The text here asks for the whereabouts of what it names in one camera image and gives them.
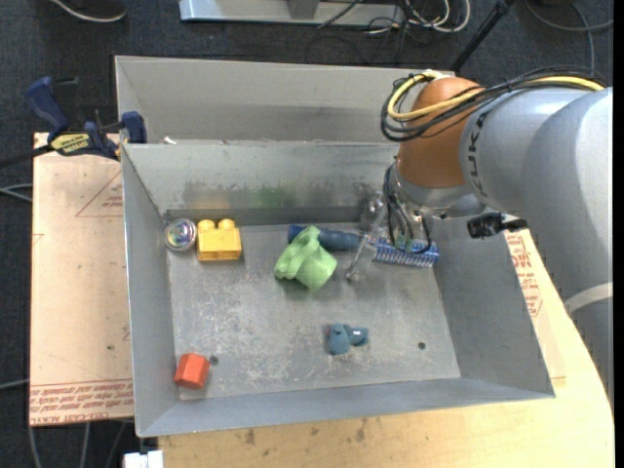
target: yellow cable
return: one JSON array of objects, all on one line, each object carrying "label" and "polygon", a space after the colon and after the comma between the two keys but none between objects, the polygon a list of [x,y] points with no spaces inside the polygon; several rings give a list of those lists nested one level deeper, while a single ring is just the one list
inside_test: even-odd
[{"label": "yellow cable", "polygon": [[[427,107],[422,107],[420,109],[416,109],[414,111],[409,111],[405,113],[401,113],[395,111],[394,106],[397,104],[399,98],[401,98],[409,89],[421,83],[422,81],[433,81],[438,78],[445,77],[442,73],[436,71],[423,71],[422,73],[409,78],[406,80],[394,93],[393,96],[390,97],[388,102],[388,116],[398,121],[407,121],[414,120],[416,118],[420,118],[427,114],[430,114],[434,111],[439,111],[441,109],[445,109],[447,107],[453,107],[464,100],[474,97],[479,91],[471,91],[467,92],[461,96],[450,98],[448,100],[443,100],[442,102],[438,102],[437,104],[433,104]],[[579,85],[581,87],[585,87],[592,91],[602,90],[604,87],[596,82],[591,80],[586,80],[584,78],[578,78],[576,76],[548,76],[545,78],[537,78],[535,80],[527,81],[530,83],[542,83],[542,82],[560,82],[560,83],[568,83],[572,85]]]},{"label": "yellow cable", "polygon": [[576,76],[548,76],[546,78],[537,78],[535,80],[530,80],[527,83],[542,83],[542,82],[571,83],[573,85],[580,85],[581,87],[585,87],[593,91],[598,91],[598,90],[602,90],[605,88],[599,83],[593,82],[592,80],[586,80],[585,78],[578,78]]}]

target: yellow lego block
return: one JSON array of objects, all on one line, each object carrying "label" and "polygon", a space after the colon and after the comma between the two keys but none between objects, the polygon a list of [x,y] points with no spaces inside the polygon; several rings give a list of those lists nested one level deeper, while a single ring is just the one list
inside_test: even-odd
[{"label": "yellow lego block", "polygon": [[212,220],[197,224],[198,260],[237,260],[242,250],[241,234],[234,220],[224,218],[217,227]]}]

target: orange object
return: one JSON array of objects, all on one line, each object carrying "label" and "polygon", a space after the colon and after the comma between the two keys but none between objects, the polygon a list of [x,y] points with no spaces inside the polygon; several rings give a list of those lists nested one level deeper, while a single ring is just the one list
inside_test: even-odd
[{"label": "orange object", "polygon": [[[465,78],[439,78],[420,92],[412,109],[437,104],[469,88],[483,89],[477,83]],[[444,110],[433,112],[422,120],[408,122],[408,125],[417,127],[419,123],[428,122],[443,112]],[[397,157],[399,174],[408,182],[420,187],[454,187],[464,184],[459,164],[459,140],[466,124],[465,115],[466,112],[441,122],[425,131],[423,137],[401,142]]]},{"label": "orange object", "polygon": [[184,354],[179,359],[174,381],[184,388],[199,390],[206,384],[210,367],[211,363],[206,357],[198,354]]}]

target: blue clamp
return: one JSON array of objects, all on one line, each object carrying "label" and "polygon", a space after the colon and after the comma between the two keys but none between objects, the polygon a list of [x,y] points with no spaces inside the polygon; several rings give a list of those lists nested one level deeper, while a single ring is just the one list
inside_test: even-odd
[{"label": "blue clamp", "polygon": [[121,122],[101,127],[87,121],[79,132],[67,130],[69,122],[57,104],[52,88],[52,79],[48,76],[34,82],[26,91],[26,101],[34,113],[52,124],[48,133],[48,145],[62,156],[92,154],[114,160],[119,159],[119,144],[106,136],[107,131],[126,129],[125,141],[146,143],[147,131],[141,116],[136,111],[122,115]]}]

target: yellow clamp label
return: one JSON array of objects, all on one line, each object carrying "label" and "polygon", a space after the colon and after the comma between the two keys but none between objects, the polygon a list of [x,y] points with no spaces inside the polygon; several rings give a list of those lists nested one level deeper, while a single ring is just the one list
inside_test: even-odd
[{"label": "yellow clamp label", "polygon": [[61,134],[55,138],[50,145],[56,151],[62,151],[64,153],[70,153],[79,149],[84,149],[90,146],[89,140],[91,136],[83,132],[74,132]]}]

